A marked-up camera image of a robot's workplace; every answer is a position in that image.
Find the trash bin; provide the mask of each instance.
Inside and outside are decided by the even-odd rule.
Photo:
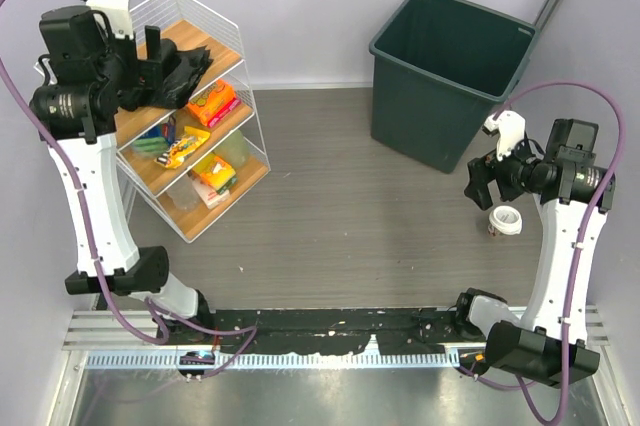
[[[451,173],[528,63],[538,31],[462,0],[405,0],[369,44],[371,136]]]

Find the shelf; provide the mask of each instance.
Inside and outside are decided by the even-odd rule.
[[[180,20],[163,30],[162,37],[172,39],[180,50],[206,46],[211,52],[213,63],[196,87],[196,93],[242,61],[242,57],[238,53],[227,48],[186,20]],[[146,46],[144,44],[138,47],[138,57],[146,58]],[[154,108],[151,105],[140,107],[133,112],[120,110],[116,114],[116,141],[118,148],[128,146],[131,141],[144,134],[172,112],[172,110]]]
[[[201,202],[191,211],[181,211],[174,206],[173,201],[166,193],[160,196],[158,201],[187,240],[191,242],[268,172],[269,167],[266,164],[251,156],[247,163],[236,171],[238,182],[231,188],[231,197],[213,209],[207,208]]]
[[[240,103],[233,111],[227,114],[213,129],[209,139],[200,146],[187,160],[176,169],[166,169],[155,163],[152,158],[143,158],[133,152],[132,147],[122,151],[122,155],[129,166],[136,172],[142,182],[147,186],[151,194],[158,196],[163,193],[175,180],[186,173],[205,154],[210,152],[224,137],[242,125],[253,116],[253,109],[245,103]],[[180,136],[185,126],[193,126],[198,129],[207,129],[202,126],[191,114],[184,109],[176,111],[176,136]]]

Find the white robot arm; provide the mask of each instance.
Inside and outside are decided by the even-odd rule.
[[[147,58],[137,58],[129,0],[84,0],[42,16],[40,31],[56,76],[45,83],[30,104],[75,166],[84,188],[100,263],[109,289],[212,326],[206,300],[169,272],[162,246],[136,247],[124,215],[116,176],[116,126],[118,107],[135,109],[143,98],[162,88],[177,61],[177,48],[160,40],[157,28],[146,28]],[[62,158],[50,154],[67,192],[78,244],[77,271],[69,276],[69,294],[100,291],[76,188]]]
[[[591,216],[583,244],[576,244],[581,220],[606,172],[593,165],[598,126],[577,120],[554,123],[544,157],[531,150],[524,119],[513,111],[485,122],[485,132],[500,134],[496,150],[469,162],[465,195],[486,210],[492,206],[487,185],[496,181],[503,201],[531,193],[543,226],[535,286],[521,318],[504,299],[469,289],[458,299],[457,325],[467,335],[487,338],[486,365],[550,386],[560,382],[562,324],[570,321],[571,382],[597,370],[599,355],[586,349],[587,286],[598,236],[611,208],[614,180]],[[570,278],[574,248],[582,250],[577,276]],[[567,284],[575,281],[571,314],[563,315]]]

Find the black bracket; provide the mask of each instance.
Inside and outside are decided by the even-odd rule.
[[[169,256],[163,246],[140,248],[140,259],[129,271],[116,270],[113,276],[107,276],[109,291],[127,296],[138,291],[158,292],[169,277]],[[74,272],[64,284],[69,294],[99,293],[98,278],[87,273]]]

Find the white wire rack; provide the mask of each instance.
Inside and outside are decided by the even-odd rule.
[[[243,133],[246,131],[247,141],[252,156],[265,165],[268,171],[270,168],[269,159],[264,145],[264,137],[262,135],[256,101],[249,82],[249,71],[247,69],[246,62],[244,61],[244,48],[242,46],[242,39],[240,37],[240,30],[238,29],[238,26],[197,0],[146,0],[131,10],[131,19],[138,46],[145,43],[145,26],[157,26],[161,30],[167,30],[181,21],[187,21],[190,25],[197,28],[197,30],[206,33],[207,36],[215,39],[218,43],[222,44],[224,47],[228,48],[228,50],[231,50],[239,56],[239,60],[221,70],[215,77],[209,78],[209,81],[201,83],[198,88],[196,88],[194,95],[198,94],[220,78],[228,81],[233,86],[237,97],[251,108],[252,113],[243,120],[238,121],[232,128],[225,131],[225,134],[220,137],[216,144],[209,145],[208,150],[213,150],[215,146],[224,141],[224,139],[226,139],[231,133],[241,128]],[[149,127],[146,130],[166,119],[168,116],[169,114],[159,116],[155,119],[155,122],[149,123]],[[134,140],[135,138],[132,138],[125,145],[121,146],[125,147]],[[204,231],[206,231],[215,221],[220,219],[228,208],[235,204],[236,201],[244,196],[244,194],[246,194],[249,189],[251,189],[251,187],[261,179],[261,177],[256,179],[255,183],[252,184],[250,188],[230,200],[230,203],[226,205],[227,208],[210,223],[202,227],[195,236],[194,234],[188,236],[183,230],[181,230],[176,220],[174,220],[171,211],[168,211],[167,208],[163,207],[163,201],[161,201],[160,197],[194,165],[191,165],[191,167],[181,171],[179,175],[176,175],[171,181],[167,182],[160,191],[155,194],[147,186],[143,178],[141,178],[137,173],[135,167],[127,162],[122,151],[119,151],[118,153],[118,165],[133,182],[137,191],[147,204],[149,204],[160,215],[160,217],[163,218],[173,228],[173,230],[187,242],[195,241],[197,237],[204,233]]]

